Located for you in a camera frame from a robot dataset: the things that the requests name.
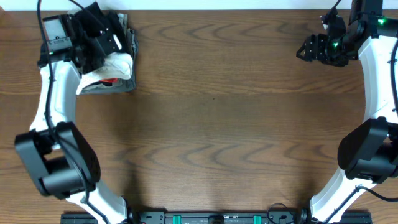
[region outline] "white background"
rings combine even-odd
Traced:
[[[87,6],[94,0],[76,0]],[[337,0],[96,0],[101,9],[112,10],[221,10],[221,9],[329,9]],[[338,9],[350,9],[342,0]],[[7,11],[35,10],[37,0],[0,0]],[[384,0],[384,9],[398,9],[398,0]],[[42,10],[77,9],[68,0],[43,0]]]

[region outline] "white cloth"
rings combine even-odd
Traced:
[[[76,95],[79,95],[84,87],[104,79],[130,79],[132,75],[132,66],[133,61],[129,54],[117,52],[111,53],[105,58],[104,66],[81,76]]]

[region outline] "green marking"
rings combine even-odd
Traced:
[[[383,25],[386,22],[385,19],[378,19],[377,21],[380,23],[380,25]]]
[[[181,216],[180,215],[173,216],[173,224],[181,224]]]
[[[261,216],[260,215],[253,216],[253,224],[261,224]]]

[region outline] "green led indicator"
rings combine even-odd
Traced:
[[[380,23],[380,25],[383,25],[386,22],[385,19],[378,19],[377,21]]]

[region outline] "wood grain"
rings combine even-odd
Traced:
[[[112,190],[138,209],[239,211],[298,207],[323,188],[340,140],[364,114],[359,62],[295,58],[306,36],[322,32],[323,11],[125,12],[140,42],[137,90],[79,96],[76,109]],[[41,197],[14,149],[37,109],[39,45],[34,12],[3,15],[1,223],[58,223],[80,211]],[[398,195],[395,181],[376,190]],[[369,194],[353,208],[375,223],[398,218],[397,205]]]

